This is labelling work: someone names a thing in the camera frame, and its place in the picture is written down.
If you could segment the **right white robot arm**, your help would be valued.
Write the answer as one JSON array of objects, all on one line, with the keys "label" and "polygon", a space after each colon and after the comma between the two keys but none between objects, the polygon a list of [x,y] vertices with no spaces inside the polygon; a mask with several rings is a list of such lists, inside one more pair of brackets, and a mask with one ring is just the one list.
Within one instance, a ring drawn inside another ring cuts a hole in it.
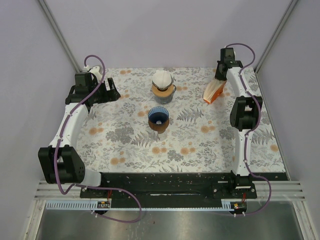
[{"label": "right white robot arm", "polygon": [[231,127],[235,131],[235,159],[232,164],[228,186],[222,192],[228,192],[231,198],[255,199],[254,176],[249,171],[253,133],[260,124],[263,99],[251,93],[244,76],[243,65],[236,60],[234,49],[228,45],[220,50],[215,78],[231,84],[235,101],[229,115]]}]

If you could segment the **glass coffee server carafe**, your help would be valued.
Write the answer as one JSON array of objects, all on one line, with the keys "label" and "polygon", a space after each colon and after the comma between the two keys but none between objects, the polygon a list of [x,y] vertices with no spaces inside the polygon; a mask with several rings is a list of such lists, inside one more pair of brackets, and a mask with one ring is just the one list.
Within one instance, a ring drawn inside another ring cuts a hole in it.
[{"label": "glass coffee server carafe", "polygon": [[166,91],[159,91],[155,86],[151,87],[154,99],[159,104],[168,104],[173,100],[176,86],[172,84]]}]

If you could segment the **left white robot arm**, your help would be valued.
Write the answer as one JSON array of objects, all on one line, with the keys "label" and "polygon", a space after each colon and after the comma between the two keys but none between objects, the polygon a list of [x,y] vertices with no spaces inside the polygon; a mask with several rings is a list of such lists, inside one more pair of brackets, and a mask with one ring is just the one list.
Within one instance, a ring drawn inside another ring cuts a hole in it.
[{"label": "left white robot arm", "polygon": [[59,129],[48,147],[41,147],[38,159],[44,178],[49,184],[80,184],[91,186],[98,198],[107,195],[109,186],[101,181],[101,173],[89,170],[76,151],[82,125],[95,104],[117,101],[120,93],[109,77],[102,84],[102,70],[94,66],[89,71],[75,74],[75,84],[65,99],[65,113]]}]

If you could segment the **paper coffee filter pack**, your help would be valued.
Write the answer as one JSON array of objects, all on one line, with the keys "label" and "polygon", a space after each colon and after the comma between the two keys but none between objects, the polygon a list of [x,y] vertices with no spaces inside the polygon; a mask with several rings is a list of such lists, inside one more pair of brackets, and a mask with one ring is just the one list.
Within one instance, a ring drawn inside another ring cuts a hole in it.
[{"label": "paper coffee filter pack", "polygon": [[213,79],[205,88],[203,93],[203,100],[207,104],[211,104],[215,101],[222,93],[227,81]]}]

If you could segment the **clear ribbed glass dripper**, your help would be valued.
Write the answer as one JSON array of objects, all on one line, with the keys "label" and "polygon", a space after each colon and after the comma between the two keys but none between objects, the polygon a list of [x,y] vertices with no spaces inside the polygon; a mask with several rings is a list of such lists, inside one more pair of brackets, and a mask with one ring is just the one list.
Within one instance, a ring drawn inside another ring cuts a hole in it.
[{"label": "clear ribbed glass dripper", "polygon": [[161,92],[166,91],[173,84],[173,80],[153,80],[152,85]]}]

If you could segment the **white paper coffee filter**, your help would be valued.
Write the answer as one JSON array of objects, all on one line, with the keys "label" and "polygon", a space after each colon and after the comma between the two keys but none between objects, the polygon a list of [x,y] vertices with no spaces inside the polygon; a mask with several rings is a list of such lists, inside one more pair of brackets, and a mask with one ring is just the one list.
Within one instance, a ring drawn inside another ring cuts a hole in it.
[{"label": "white paper coffee filter", "polygon": [[172,76],[166,70],[156,70],[156,72],[152,76],[152,81],[153,80],[170,80],[170,79],[172,79]]}]

